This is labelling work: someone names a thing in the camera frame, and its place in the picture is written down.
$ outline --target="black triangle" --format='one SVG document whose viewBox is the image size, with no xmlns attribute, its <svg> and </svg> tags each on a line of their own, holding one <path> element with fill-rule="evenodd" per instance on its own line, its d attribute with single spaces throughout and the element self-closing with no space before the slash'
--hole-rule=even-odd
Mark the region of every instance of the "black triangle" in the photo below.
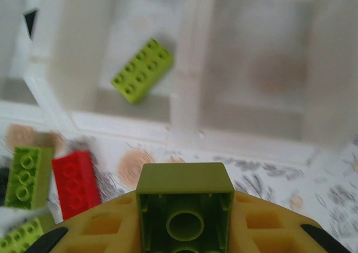
<svg viewBox="0 0 358 253">
<path fill-rule="evenodd" d="M 29 32 L 30 39 L 32 39 L 32 28 L 34 27 L 34 22 L 36 18 L 37 10 L 28 12 L 24 14 L 27 30 Z"/>
</svg>

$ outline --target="red lego brick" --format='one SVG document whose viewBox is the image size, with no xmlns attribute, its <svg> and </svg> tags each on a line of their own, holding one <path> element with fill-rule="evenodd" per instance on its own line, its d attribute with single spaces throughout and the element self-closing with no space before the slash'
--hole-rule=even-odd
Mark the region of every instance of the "red lego brick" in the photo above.
<svg viewBox="0 0 358 253">
<path fill-rule="evenodd" d="M 52 160 L 63 219 L 101 204 L 88 151 L 76 151 Z"/>
</svg>

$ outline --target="yellow plastic base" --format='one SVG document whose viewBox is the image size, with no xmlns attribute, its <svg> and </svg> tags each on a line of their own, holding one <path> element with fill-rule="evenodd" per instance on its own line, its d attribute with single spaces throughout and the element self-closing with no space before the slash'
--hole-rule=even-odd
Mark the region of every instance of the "yellow plastic base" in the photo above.
<svg viewBox="0 0 358 253">
<path fill-rule="evenodd" d="M 302 230 L 301 224 L 320 228 L 312 219 L 236 191 L 230 222 L 230 253 L 326 253 Z M 141 252 L 134 191 L 54 228 L 58 227 L 67 227 L 69 231 L 51 253 Z"/>
</svg>

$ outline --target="green lego brick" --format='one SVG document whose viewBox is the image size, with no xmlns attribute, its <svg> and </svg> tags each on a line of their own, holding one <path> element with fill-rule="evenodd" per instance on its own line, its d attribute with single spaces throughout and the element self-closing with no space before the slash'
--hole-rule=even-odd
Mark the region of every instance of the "green lego brick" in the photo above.
<svg viewBox="0 0 358 253">
<path fill-rule="evenodd" d="M 173 55 L 151 39 L 111 83 L 129 102 L 136 104 L 173 64 Z"/>
<path fill-rule="evenodd" d="M 55 226 L 51 213 L 47 213 L 26 222 L 21 227 L 16 228 L 5 235 L 0 240 L 0 252 L 21 253 L 31 246 L 41 235 L 47 233 Z"/>
<path fill-rule="evenodd" d="M 5 196 L 6 207 L 34 210 L 46 205 L 52 157 L 52 148 L 15 148 Z"/>
<path fill-rule="evenodd" d="M 222 163 L 144 165 L 136 189 L 143 252 L 228 252 L 233 196 Z"/>
</svg>

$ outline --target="white plastic bin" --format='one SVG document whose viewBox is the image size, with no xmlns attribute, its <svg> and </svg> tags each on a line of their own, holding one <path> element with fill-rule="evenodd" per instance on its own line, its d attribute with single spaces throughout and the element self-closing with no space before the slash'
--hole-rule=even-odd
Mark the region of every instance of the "white plastic bin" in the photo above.
<svg viewBox="0 0 358 253">
<path fill-rule="evenodd" d="M 357 127 L 358 0 L 44 0 L 26 82 L 57 127 L 305 164 Z M 175 67 L 110 84 L 154 37 Z"/>
<path fill-rule="evenodd" d="M 27 11 L 41 0 L 0 0 L 0 117 L 43 122 L 43 114 L 27 87 L 26 71 L 32 41 L 27 32 Z"/>
</svg>

